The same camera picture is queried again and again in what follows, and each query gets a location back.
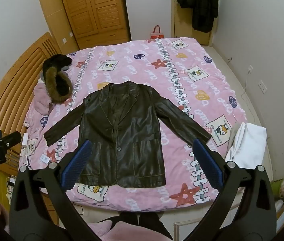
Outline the dark brown leather jacket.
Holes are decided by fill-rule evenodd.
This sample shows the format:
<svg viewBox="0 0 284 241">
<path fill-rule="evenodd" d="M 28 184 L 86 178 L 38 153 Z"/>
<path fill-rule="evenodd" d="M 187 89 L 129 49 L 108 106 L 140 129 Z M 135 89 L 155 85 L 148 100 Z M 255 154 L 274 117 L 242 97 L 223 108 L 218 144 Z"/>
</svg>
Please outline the dark brown leather jacket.
<svg viewBox="0 0 284 241">
<path fill-rule="evenodd" d="M 44 135 L 48 146 L 79 129 L 92 154 L 79 175 L 89 186 L 156 188 L 166 183 L 160 126 L 191 145 L 210 134 L 156 89 L 127 81 L 89 94 Z"/>
</svg>

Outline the wooden headboard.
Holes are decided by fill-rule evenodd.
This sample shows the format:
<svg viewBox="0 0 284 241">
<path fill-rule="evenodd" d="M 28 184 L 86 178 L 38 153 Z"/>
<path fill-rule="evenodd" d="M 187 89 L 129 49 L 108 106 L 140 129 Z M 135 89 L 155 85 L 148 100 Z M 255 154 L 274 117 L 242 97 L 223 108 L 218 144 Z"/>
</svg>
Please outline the wooden headboard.
<svg viewBox="0 0 284 241">
<path fill-rule="evenodd" d="M 61 50 L 49 32 L 28 48 L 0 81 L 0 130 L 3 136 L 24 134 L 24 120 L 43 62 Z"/>
</svg>

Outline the white folded cloth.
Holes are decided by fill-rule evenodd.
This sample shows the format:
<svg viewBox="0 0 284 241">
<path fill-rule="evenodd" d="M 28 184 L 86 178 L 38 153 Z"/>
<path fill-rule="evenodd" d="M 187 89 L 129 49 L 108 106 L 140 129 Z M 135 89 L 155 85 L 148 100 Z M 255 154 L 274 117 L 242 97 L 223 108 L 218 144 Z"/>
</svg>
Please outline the white folded cloth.
<svg viewBox="0 0 284 241">
<path fill-rule="evenodd" d="M 255 169 L 262 165 L 266 149 L 266 128 L 251 123 L 237 124 L 231 130 L 225 161 L 232 161 L 238 167 Z"/>
</svg>

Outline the pink fluffy garment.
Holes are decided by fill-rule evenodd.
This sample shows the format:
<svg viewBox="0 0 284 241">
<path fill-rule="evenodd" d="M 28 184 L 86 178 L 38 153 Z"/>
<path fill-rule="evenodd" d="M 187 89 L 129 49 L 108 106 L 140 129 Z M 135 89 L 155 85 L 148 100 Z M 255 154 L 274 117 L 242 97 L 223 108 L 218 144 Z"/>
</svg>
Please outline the pink fluffy garment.
<svg viewBox="0 0 284 241">
<path fill-rule="evenodd" d="M 53 103 L 43 82 L 39 82 L 34 88 L 34 108 L 41 115 L 49 115 L 53 109 Z"/>
</svg>

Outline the pink patterned bed blanket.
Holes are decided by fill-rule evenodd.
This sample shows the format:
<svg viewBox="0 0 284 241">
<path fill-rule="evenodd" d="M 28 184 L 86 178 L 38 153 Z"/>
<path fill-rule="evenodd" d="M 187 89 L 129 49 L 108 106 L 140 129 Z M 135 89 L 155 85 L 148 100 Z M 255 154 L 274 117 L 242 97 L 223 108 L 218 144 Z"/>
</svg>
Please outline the pink patterned bed blanket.
<svg viewBox="0 0 284 241">
<path fill-rule="evenodd" d="M 246 116 L 195 39 L 97 46 L 70 58 L 65 102 L 52 105 L 43 82 L 34 89 L 20 166 L 45 168 L 88 140 L 92 154 L 67 193 L 76 204 L 158 211 L 216 198 L 192 142 L 225 156 L 232 127 Z"/>
</svg>

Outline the wooden wardrobe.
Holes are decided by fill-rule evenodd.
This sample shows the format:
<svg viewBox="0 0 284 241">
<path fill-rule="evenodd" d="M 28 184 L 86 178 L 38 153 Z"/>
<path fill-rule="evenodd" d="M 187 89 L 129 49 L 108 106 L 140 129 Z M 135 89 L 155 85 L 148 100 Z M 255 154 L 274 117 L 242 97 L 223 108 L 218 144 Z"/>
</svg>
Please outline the wooden wardrobe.
<svg viewBox="0 0 284 241">
<path fill-rule="evenodd" d="M 62 0 L 80 49 L 130 41 L 125 0 Z"/>
</svg>

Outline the red gift bag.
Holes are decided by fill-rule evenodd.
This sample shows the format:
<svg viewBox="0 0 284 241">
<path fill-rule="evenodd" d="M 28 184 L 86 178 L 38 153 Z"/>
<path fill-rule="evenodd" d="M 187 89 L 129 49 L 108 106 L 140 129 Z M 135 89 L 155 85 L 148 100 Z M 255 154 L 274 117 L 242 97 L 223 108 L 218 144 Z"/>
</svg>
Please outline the red gift bag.
<svg viewBox="0 0 284 241">
<path fill-rule="evenodd" d="M 154 26 L 153 32 L 150 33 L 151 39 L 163 39 L 164 35 L 161 32 L 160 25 Z"/>
</svg>

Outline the wooden door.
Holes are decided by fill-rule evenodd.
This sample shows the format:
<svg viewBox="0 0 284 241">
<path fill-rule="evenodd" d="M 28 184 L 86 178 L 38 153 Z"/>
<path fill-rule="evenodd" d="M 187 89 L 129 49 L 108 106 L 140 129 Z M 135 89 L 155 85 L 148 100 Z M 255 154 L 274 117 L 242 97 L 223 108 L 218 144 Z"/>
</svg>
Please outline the wooden door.
<svg viewBox="0 0 284 241">
<path fill-rule="evenodd" d="M 174 36 L 211 45 L 216 29 L 219 0 L 175 0 Z"/>
</svg>

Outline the black coat hanging on door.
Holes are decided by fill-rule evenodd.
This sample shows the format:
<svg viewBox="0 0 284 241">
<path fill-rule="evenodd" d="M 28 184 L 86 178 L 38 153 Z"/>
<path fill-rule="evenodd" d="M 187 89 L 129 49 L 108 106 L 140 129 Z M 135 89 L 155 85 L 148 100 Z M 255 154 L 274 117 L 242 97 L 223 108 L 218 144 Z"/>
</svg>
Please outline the black coat hanging on door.
<svg viewBox="0 0 284 241">
<path fill-rule="evenodd" d="M 218 0 L 177 0 L 182 9 L 192 10 L 192 28 L 209 33 L 218 17 Z"/>
</svg>

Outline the white wall socket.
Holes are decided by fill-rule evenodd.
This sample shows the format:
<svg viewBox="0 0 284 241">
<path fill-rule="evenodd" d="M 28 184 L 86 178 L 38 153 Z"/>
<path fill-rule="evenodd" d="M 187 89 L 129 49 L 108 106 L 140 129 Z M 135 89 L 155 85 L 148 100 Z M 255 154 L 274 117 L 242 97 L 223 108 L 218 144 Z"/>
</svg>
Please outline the white wall socket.
<svg viewBox="0 0 284 241">
<path fill-rule="evenodd" d="M 263 94 L 265 94 L 267 92 L 267 87 L 266 85 L 263 83 L 262 80 L 260 80 L 260 82 L 258 83 L 258 87 L 260 88 L 260 90 L 262 91 Z"/>
</svg>

